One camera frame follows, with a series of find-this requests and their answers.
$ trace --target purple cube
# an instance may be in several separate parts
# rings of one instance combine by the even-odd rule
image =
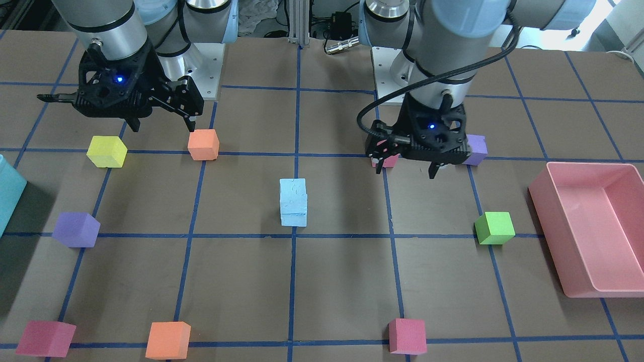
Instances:
[[[468,135],[468,143],[472,148],[472,155],[463,162],[464,165],[478,166],[488,156],[488,147],[485,145],[485,136]]]
[[[34,357],[66,357],[76,326],[55,321],[29,321],[16,354]]]
[[[52,237],[68,247],[93,247],[100,222],[88,213],[61,213]]]

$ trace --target yellow cube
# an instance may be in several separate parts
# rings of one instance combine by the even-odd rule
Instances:
[[[123,167],[128,148],[117,136],[94,136],[91,138],[87,157],[96,167]]]

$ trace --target stacked cubes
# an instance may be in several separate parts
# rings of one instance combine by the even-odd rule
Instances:
[[[307,186],[304,178],[279,180],[279,215],[282,226],[306,226]]]

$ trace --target grid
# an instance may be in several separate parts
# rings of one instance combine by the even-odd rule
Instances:
[[[6,31],[3,31],[0,33],[0,40],[4,37]],[[56,89],[59,86],[74,86],[74,84],[69,84],[69,83],[61,83],[61,78],[63,73],[65,72],[65,69],[68,67],[70,63],[70,59],[78,46],[78,41],[75,41],[73,46],[71,47],[71,50],[68,53],[67,59],[59,72],[58,78],[54,83],[40,83],[40,82],[0,82],[0,85],[21,85],[21,86],[51,86],[52,87],[52,93],[56,91]],[[222,85],[222,88],[230,88],[230,89],[251,89],[251,90],[288,90],[288,91],[295,91],[296,92],[296,114],[295,114],[295,144],[294,144],[294,152],[293,153],[278,153],[278,152],[231,152],[231,151],[222,151],[220,152],[221,155],[227,156],[265,156],[265,157],[292,157],[294,160],[294,178],[297,178],[299,176],[299,161],[300,158],[315,158],[315,157],[323,157],[323,158],[362,158],[364,157],[361,154],[351,154],[351,153],[301,153],[299,151],[299,139],[300,139],[300,127],[299,127],[299,122],[300,122],[300,103],[301,103],[301,94],[303,92],[331,92],[331,93],[364,93],[368,95],[373,95],[374,98],[377,98],[377,94],[374,90],[327,90],[327,89],[317,89],[317,88],[302,88],[301,87],[301,55],[302,49],[297,48],[297,84],[296,87],[294,88],[289,88],[289,87],[264,87],[264,86],[237,86],[237,85]],[[597,103],[602,103],[602,102],[610,102],[610,103],[619,103],[619,104],[628,104],[628,103],[644,103],[644,100],[610,100],[610,99],[593,99],[591,97],[591,94],[589,93],[588,89],[586,88],[584,81],[582,80],[580,74],[578,73],[573,60],[570,58],[568,53],[565,53],[565,56],[573,69],[577,79],[579,80],[579,83],[581,84],[581,87],[583,88],[585,94],[587,95],[586,99],[565,99],[565,98],[545,98],[545,97],[525,97],[522,93],[522,90],[520,89],[519,83],[517,81],[517,78],[515,76],[515,73],[513,71],[513,67],[510,64],[509,59],[505,59],[507,68],[512,76],[513,82],[516,86],[516,90],[519,94],[519,96],[514,97],[514,96],[498,96],[498,95],[468,95],[469,98],[495,98],[495,99],[518,99],[522,101],[522,105],[525,108],[526,114],[530,120],[531,126],[534,130],[535,137],[538,141],[538,144],[540,146],[540,149],[542,150],[543,157],[488,157],[490,160],[519,160],[519,161],[570,161],[570,162],[628,162],[628,163],[644,163],[644,160],[642,159],[624,159],[620,150],[618,149],[618,146],[613,139],[606,123],[604,122],[600,111],[597,109],[596,104]],[[556,100],[556,101],[564,101],[564,102],[588,102],[592,106],[594,112],[596,113],[596,116],[598,118],[598,121],[600,122],[602,128],[606,132],[606,135],[610,139],[610,142],[612,146],[614,147],[618,158],[617,159],[595,159],[595,158],[553,158],[549,157],[549,155],[546,153],[544,144],[542,142],[542,139],[540,137],[540,134],[537,130],[537,126],[535,124],[535,121],[533,120],[533,117],[531,115],[531,111],[529,109],[529,106],[526,102],[526,100]],[[17,160],[14,163],[14,167],[17,167],[25,153],[29,152],[65,152],[65,153],[84,153],[87,150],[86,149],[49,149],[49,148],[30,148],[29,143],[33,137],[33,134],[35,133],[43,115],[45,114],[45,111],[47,110],[48,104],[45,103],[43,104],[42,110],[40,111],[40,114],[38,115],[38,118],[36,119],[33,128],[29,132],[22,148],[0,148],[0,151],[16,151],[19,152],[19,155],[17,157]],[[210,128],[214,127],[215,120],[216,120],[216,108],[217,108],[217,103],[214,103],[213,106],[213,113],[210,121]],[[376,117],[379,117],[379,110],[376,109]],[[124,133],[126,131],[126,125],[123,124],[119,137],[122,138],[124,136]],[[147,149],[133,149],[129,150],[130,153],[140,153],[140,154],[188,154],[187,151],[184,150],[147,150]],[[398,265],[398,257],[397,257],[397,246],[396,246],[396,240],[399,239],[407,239],[407,238],[423,238],[423,239],[460,239],[460,238],[465,238],[465,239],[475,239],[475,235],[472,234],[398,234],[394,230],[394,224],[393,224],[393,213],[392,213],[392,205],[391,205],[391,196],[390,196],[390,188],[389,188],[389,181],[388,181],[388,172],[387,170],[383,170],[383,186],[384,186],[384,197],[386,200],[386,213],[388,217],[388,228],[389,232],[387,234],[383,233],[376,233],[376,234],[323,234],[323,233],[299,233],[297,227],[293,227],[291,230],[290,234],[213,234],[213,233],[196,233],[195,230],[195,223],[198,215],[198,210],[199,210],[199,203],[200,203],[200,197],[201,197],[201,192],[202,192],[202,185],[204,182],[204,174],[205,174],[205,169],[206,169],[206,161],[202,161],[201,167],[200,167],[200,173],[198,177],[198,183],[196,187],[196,194],[194,196],[194,207],[192,210],[192,215],[191,215],[191,221],[189,225],[189,231],[187,234],[185,233],[100,233],[99,237],[101,238],[185,238],[186,239],[186,245],[185,245],[185,258],[184,258],[184,263],[182,267],[182,274],[180,277],[180,286],[179,286],[179,291],[178,295],[176,298],[176,309],[174,313],[174,320],[177,321],[180,319],[180,313],[181,313],[181,308],[182,308],[182,300],[184,297],[184,288],[185,288],[185,283],[186,283],[186,278],[187,278],[187,272],[188,268],[190,265],[190,259],[191,259],[191,247],[192,247],[192,242],[195,239],[199,238],[263,238],[263,237],[271,237],[271,238],[277,238],[277,239],[290,239],[291,240],[291,261],[290,261],[290,287],[289,287],[289,323],[288,323],[288,338],[285,341],[193,341],[190,342],[189,346],[191,348],[213,348],[213,347],[286,347],[287,348],[287,361],[291,362],[293,360],[293,348],[294,347],[305,347],[305,346],[352,346],[352,345],[387,345],[388,340],[386,339],[353,339],[353,340],[335,340],[335,339],[330,339],[330,340],[307,340],[307,341],[298,341],[294,340],[294,319],[295,319],[295,298],[296,298],[296,260],[297,260],[297,244],[298,240],[300,239],[307,239],[307,238],[387,238],[390,240],[391,244],[391,252],[392,252],[392,264],[393,264],[393,271],[394,271],[394,280],[395,280],[395,287],[396,287],[396,295],[397,295],[397,303],[398,303],[398,309],[399,309],[399,316],[401,318],[405,317],[405,309],[404,309],[404,303],[403,303],[403,292],[401,288],[401,281],[400,281],[400,274],[399,274],[399,265]],[[479,198],[479,193],[477,190],[477,183],[475,181],[475,175],[473,173],[473,170],[471,166],[467,166],[467,172],[469,175],[469,181],[471,184],[471,192],[472,192],[472,197],[475,200],[476,207],[478,210],[479,214],[482,214],[483,209],[481,206],[481,201]],[[104,176],[103,183],[101,185],[99,194],[97,196],[96,202],[95,202],[95,207],[93,209],[92,215],[96,217],[100,203],[103,199],[104,192],[106,190],[106,187],[108,185],[109,179],[110,179],[110,174],[111,170],[108,169],[106,171],[106,174]],[[6,233],[8,236],[51,236],[51,233],[22,233],[22,232],[15,232],[15,233]],[[542,238],[543,235],[541,234],[517,234],[517,238]],[[84,257],[84,248],[80,249],[80,253],[77,257],[77,261],[68,285],[67,293],[65,295],[65,299],[62,304],[62,308],[58,317],[59,321],[63,321],[64,317],[66,315],[66,311],[68,308],[69,300],[71,298],[71,295],[74,290],[75,282],[83,261]],[[493,266],[493,270],[495,273],[495,279],[498,285],[498,292],[500,294],[502,303],[503,303],[503,308],[505,312],[505,316],[507,319],[507,325],[510,331],[510,336],[509,337],[499,337],[499,338],[490,338],[490,337],[485,337],[485,338],[428,338],[427,339],[427,344],[429,345],[442,345],[442,344],[470,344],[470,343],[512,343],[512,346],[514,348],[515,354],[516,354],[516,360],[517,361],[522,361],[522,355],[520,351],[520,346],[519,343],[523,342],[541,342],[541,341],[615,341],[619,347],[619,350],[621,352],[621,356],[624,361],[628,361],[629,358],[627,356],[627,352],[623,346],[622,341],[625,340],[642,340],[644,339],[644,334],[620,334],[617,331],[617,328],[615,326],[615,323],[613,321],[611,312],[609,310],[609,307],[606,303],[606,301],[603,298],[600,298],[601,305],[603,307],[603,310],[605,312],[605,317],[607,318],[609,325],[612,329],[612,334],[604,334],[604,335],[573,335],[573,336],[517,336],[515,332],[515,328],[513,325],[513,319],[511,317],[511,312],[510,308],[506,299],[506,292],[504,289],[504,284],[502,281],[501,273],[499,271],[499,266],[497,263],[497,257],[495,256],[495,248],[493,248],[491,245],[488,246],[488,253],[489,257]],[[0,350],[5,349],[5,350],[10,350],[10,349],[15,349],[16,344],[14,343],[0,343]],[[75,349],[80,349],[80,348],[145,348],[146,343],[117,343],[117,342],[103,342],[103,343],[72,343],[71,347]]]

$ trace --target teal container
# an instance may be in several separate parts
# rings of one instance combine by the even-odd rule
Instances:
[[[27,181],[0,155],[0,235],[23,194]]]

